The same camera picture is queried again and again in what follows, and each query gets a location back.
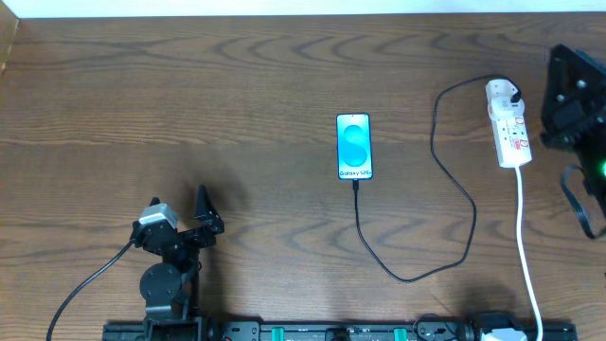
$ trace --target wooden tabletop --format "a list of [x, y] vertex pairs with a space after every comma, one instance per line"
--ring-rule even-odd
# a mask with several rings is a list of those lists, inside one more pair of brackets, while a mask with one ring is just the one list
[[[334, 118], [368, 112], [366, 238], [402, 277], [458, 260], [472, 208], [430, 155], [432, 108], [449, 85], [494, 72], [525, 94], [525, 242], [541, 312], [603, 339], [606, 246], [584, 237], [561, 193], [576, 157], [538, 136], [549, 48], [606, 61], [605, 34], [606, 14], [24, 20], [0, 79], [0, 339], [42, 339], [152, 196], [196, 227], [199, 184], [225, 221], [201, 252], [201, 306], [217, 317], [531, 320], [515, 174], [497, 165], [484, 82], [438, 113], [437, 154], [478, 207], [461, 266], [398, 284], [360, 243], [351, 184], [337, 178]], [[72, 301], [56, 338], [142, 319], [139, 279], [159, 261], [129, 251]]]

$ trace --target white wall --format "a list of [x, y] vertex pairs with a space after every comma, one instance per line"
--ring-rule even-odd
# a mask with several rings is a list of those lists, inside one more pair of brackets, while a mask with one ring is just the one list
[[606, 0], [4, 0], [20, 18], [606, 11]]

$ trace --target smartphone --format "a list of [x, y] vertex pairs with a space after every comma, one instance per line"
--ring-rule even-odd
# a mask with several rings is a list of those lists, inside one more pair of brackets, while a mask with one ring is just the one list
[[337, 115], [337, 158], [339, 179], [372, 178], [369, 114]]

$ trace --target white charger adapter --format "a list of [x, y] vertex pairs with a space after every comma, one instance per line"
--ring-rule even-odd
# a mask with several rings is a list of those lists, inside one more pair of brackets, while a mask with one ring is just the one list
[[516, 93], [518, 89], [507, 80], [489, 81], [486, 85], [496, 154], [499, 166], [503, 168], [519, 167], [532, 160], [524, 121], [524, 101], [511, 102]]

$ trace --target black cable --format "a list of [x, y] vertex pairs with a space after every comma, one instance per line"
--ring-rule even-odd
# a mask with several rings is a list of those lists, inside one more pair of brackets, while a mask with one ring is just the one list
[[560, 180], [561, 190], [566, 195], [566, 198], [570, 202], [570, 206], [572, 206], [572, 209], [575, 211], [575, 213], [577, 213], [577, 218], [579, 219], [580, 227], [583, 229], [583, 232], [585, 232], [585, 236], [587, 236], [587, 238], [589, 238], [590, 240], [600, 238], [600, 237], [606, 235], [606, 228], [599, 231], [597, 236], [594, 234], [594, 231], [591, 228], [591, 223], [589, 222], [589, 218], [587, 217], [587, 214], [585, 213], [585, 209], [580, 204], [579, 200], [577, 200], [577, 198], [572, 193], [572, 191], [570, 189], [568, 189], [568, 187], [566, 186], [566, 183], [568, 183], [568, 177], [570, 176], [570, 173], [572, 171], [580, 171], [583, 173], [583, 176], [586, 176], [585, 171], [579, 166], [572, 165], [572, 166], [566, 167], [566, 169], [564, 170], [564, 173], [561, 175], [561, 180]]
[[377, 263], [379, 263], [379, 265], [384, 269], [384, 271], [387, 273], [387, 275], [391, 276], [393, 279], [402, 282], [402, 283], [411, 283], [414, 281], [417, 281], [419, 279], [423, 279], [426, 278], [428, 276], [431, 276], [433, 274], [435, 274], [436, 272], [440, 272], [443, 270], [447, 270], [450, 268], [453, 268], [459, 264], [461, 264], [463, 261], [465, 261], [465, 259], [467, 258], [467, 255], [470, 252], [470, 247], [472, 246], [472, 239], [473, 239], [473, 232], [475, 231], [475, 222], [477, 220], [477, 208], [475, 206], [475, 202], [472, 199], [472, 196], [461, 186], [459, 185], [458, 182], [456, 182], [455, 178], [448, 172], [448, 170], [446, 170], [446, 167], [444, 167], [444, 165], [442, 165], [442, 163], [439, 161], [439, 159], [436, 156], [436, 152], [434, 150], [434, 136], [436, 135], [436, 126], [437, 126], [437, 105], [439, 104], [439, 101], [441, 100], [442, 96], [446, 95], [446, 93], [448, 93], [449, 91], [462, 86], [462, 85], [466, 85], [469, 84], [471, 82], [474, 81], [480, 81], [480, 80], [485, 80], [485, 79], [490, 79], [490, 78], [497, 78], [497, 79], [505, 79], [510, 81], [513, 86], [515, 86], [518, 89], [518, 92], [516, 94], [514, 94], [511, 97], [511, 102], [518, 102], [520, 100], [520, 98], [522, 97], [522, 90], [520, 90], [520, 87], [517, 86], [509, 77], [507, 76], [503, 76], [503, 75], [499, 75], [499, 74], [492, 74], [492, 75], [485, 75], [485, 76], [479, 76], [479, 77], [475, 77], [472, 78], [470, 80], [466, 80], [466, 81], [462, 81], [460, 83], [457, 83], [455, 85], [452, 85], [450, 87], [448, 87], [446, 90], [442, 91], [436, 99], [436, 103], [434, 104], [434, 123], [432, 126], [432, 132], [430, 135], [430, 140], [429, 140], [429, 145], [430, 145], [430, 149], [432, 152], [432, 156], [434, 157], [434, 159], [436, 160], [437, 165], [444, 171], [444, 173], [448, 176], [449, 179], [451, 179], [451, 181], [459, 188], [459, 190], [467, 197], [467, 199], [470, 201], [470, 203], [472, 204], [472, 208], [473, 208], [473, 221], [472, 221], [472, 228], [470, 230], [470, 237], [467, 240], [467, 246], [465, 246], [465, 252], [463, 252], [463, 257], [461, 257], [460, 260], [455, 261], [454, 263], [451, 264], [447, 264], [444, 266], [440, 266], [437, 269], [428, 271], [422, 275], [419, 275], [415, 278], [401, 278], [399, 276], [397, 276], [396, 274], [394, 274], [393, 272], [391, 272], [391, 270], [389, 270], [385, 264], [383, 264], [383, 262], [379, 259], [379, 257], [374, 253], [374, 251], [372, 251], [372, 248], [370, 248], [370, 246], [368, 245], [368, 243], [366, 242], [366, 240], [364, 239], [364, 236], [362, 235], [362, 230], [360, 229], [360, 218], [359, 218], [359, 213], [358, 213], [358, 189], [360, 187], [358, 180], [353, 180], [353, 203], [354, 203], [354, 208], [356, 211], [356, 227], [358, 228], [358, 236], [360, 236], [360, 240], [362, 241], [362, 243], [364, 244], [364, 246], [366, 247], [366, 250], [368, 250], [368, 252], [370, 253], [370, 255], [377, 261]]
[[53, 317], [53, 320], [50, 322], [50, 326], [48, 326], [48, 332], [46, 333], [46, 341], [51, 341], [51, 338], [53, 335], [53, 330], [55, 329], [57, 320], [59, 319], [59, 316], [61, 316], [61, 313], [63, 313], [63, 310], [65, 309], [65, 307], [67, 307], [67, 304], [69, 304], [69, 302], [72, 300], [72, 298], [74, 298], [74, 296], [76, 296], [76, 294], [79, 293], [80, 290], [82, 290], [82, 288], [84, 288], [88, 283], [93, 281], [93, 279], [97, 278], [99, 275], [101, 275], [103, 272], [105, 272], [105, 270], [107, 270], [110, 266], [114, 265], [114, 263], [117, 260], [119, 260], [120, 257], [122, 257], [122, 255], [124, 255], [126, 253], [126, 251], [128, 251], [128, 249], [131, 247], [131, 245], [133, 245], [133, 243], [134, 243], [134, 241], [128, 242], [122, 248], [122, 250], [120, 250], [120, 252], [118, 252], [117, 255], [112, 258], [112, 260], [108, 261], [107, 264], [103, 265], [103, 267], [98, 269], [95, 274], [93, 274], [93, 275], [91, 275], [91, 277], [87, 278], [81, 285], [79, 285], [76, 289], [74, 289], [74, 291], [71, 294], [69, 294], [69, 296], [65, 299], [65, 301], [61, 305], [61, 307], [59, 307], [59, 310], [55, 313], [55, 317]]

